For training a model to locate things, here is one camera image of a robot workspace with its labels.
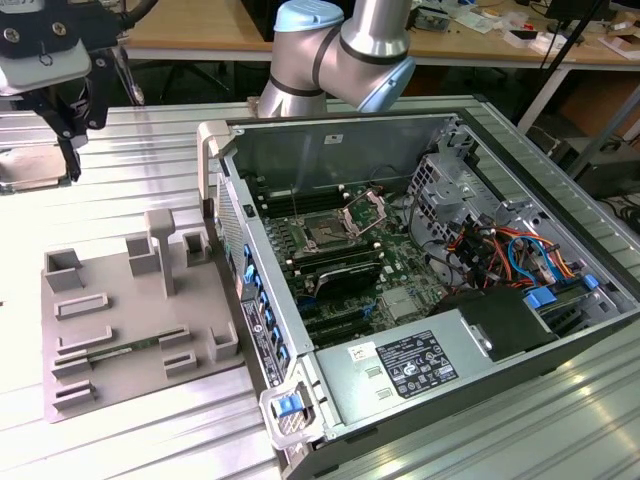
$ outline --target silver robot arm segment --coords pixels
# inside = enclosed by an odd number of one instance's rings
[[[291,0],[278,10],[269,82],[259,117],[326,112],[326,94],[364,113],[387,110],[415,69],[405,30],[411,0],[358,0],[346,22],[321,0]]]

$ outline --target wire bundle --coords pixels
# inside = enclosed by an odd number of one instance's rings
[[[505,284],[514,288],[540,285],[542,283],[540,279],[523,267],[526,256],[531,255],[529,247],[538,250],[556,281],[575,277],[562,258],[558,246],[533,232],[521,232],[508,227],[467,227],[447,246],[447,251],[450,254],[456,253],[465,238],[471,239],[472,236],[477,238],[478,232],[487,228],[492,230],[492,234],[482,236],[486,247],[484,252],[491,249],[493,255],[488,262],[488,267],[483,270],[482,288],[496,284]],[[477,268],[483,269],[481,265],[487,265],[488,258],[485,257],[484,261],[480,258]]]

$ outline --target blue cable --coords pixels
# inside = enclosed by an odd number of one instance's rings
[[[513,256],[513,244],[515,243],[516,240],[520,238],[529,240],[534,246],[538,248],[538,250],[540,250],[540,253],[544,258],[544,261],[547,264],[547,267],[549,267],[549,270],[551,271],[551,273],[553,274],[556,280],[564,280],[564,277],[562,276],[562,274],[558,272],[558,269],[553,265],[553,262],[551,262],[551,259],[549,258],[549,255],[547,254],[547,251],[542,246],[542,244],[535,238],[528,237],[526,235],[515,237],[513,240],[511,240],[511,242],[509,242],[509,247],[507,248],[507,254],[509,255],[509,263],[511,263],[511,266],[514,268],[514,270],[516,270],[518,273],[521,273],[522,275],[530,279],[533,282],[534,286],[536,287],[538,286],[538,282],[536,281],[535,277],[531,275],[529,272],[527,272],[526,270],[523,270],[522,268],[520,268]]]

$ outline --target white label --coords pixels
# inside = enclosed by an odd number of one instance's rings
[[[339,134],[339,135],[327,135],[326,137],[324,137],[324,144],[325,145],[335,145],[336,143],[342,143],[342,138],[344,137],[344,135]]]
[[[351,359],[354,362],[359,362],[360,360],[376,355],[376,344],[373,342],[361,343],[360,345],[349,347],[347,350],[349,351],[349,355],[351,355]]]

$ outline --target workbench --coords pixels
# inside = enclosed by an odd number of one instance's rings
[[[543,154],[510,133],[504,117],[488,103],[471,96],[404,98],[394,108],[429,107],[466,109],[545,188],[556,191],[568,181],[561,172],[550,172],[541,161]],[[334,101],[329,110],[351,109]],[[279,478],[244,366],[57,424],[43,419],[43,252],[73,247],[81,260],[124,252],[124,237],[143,232],[143,214],[154,208],[173,210],[177,231],[171,241],[203,230],[196,128],[202,121],[247,113],[244,104],[113,109],[106,128],[90,131],[89,143],[80,149],[83,174],[78,184],[0,197],[0,477]],[[0,116],[0,148],[54,139],[34,114]],[[217,167],[210,164],[213,183]],[[503,177],[491,180],[505,194],[517,195],[521,185]],[[601,220],[607,213],[600,206],[586,195],[562,202],[623,266],[640,276],[638,248],[629,247],[637,242],[607,227]],[[393,442],[333,472],[332,478],[395,478],[409,471],[416,478],[436,473],[454,478],[456,473],[495,473],[507,467],[509,474],[503,477],[510,478],[558,466],[586,469],[564,475],[586,478],[578,472],[594,470],[584,458],[598,452],[602,472],[636,477],[639,348],[636,324],[556,372]]]
[[[525,12],[540,31],[550,23],[514,0],[492,8]],[[134,59],[271,61],[272,44],[262,40],[240,0],[182,0],[179,6],[161,1],[130,35],[127,49]],[[608,49],[598,41],[601,36],[585,34],[585,42],[573,47],[520,121],[522,130],[533,124],[570,71],[640,71],[640,62],[630,62]],[[458,67],[537,69],[543,58],[531,49],[511,46],[502,33],[483,35],[453,21],[447,33],[412,31],[409,53],[418,65]]]

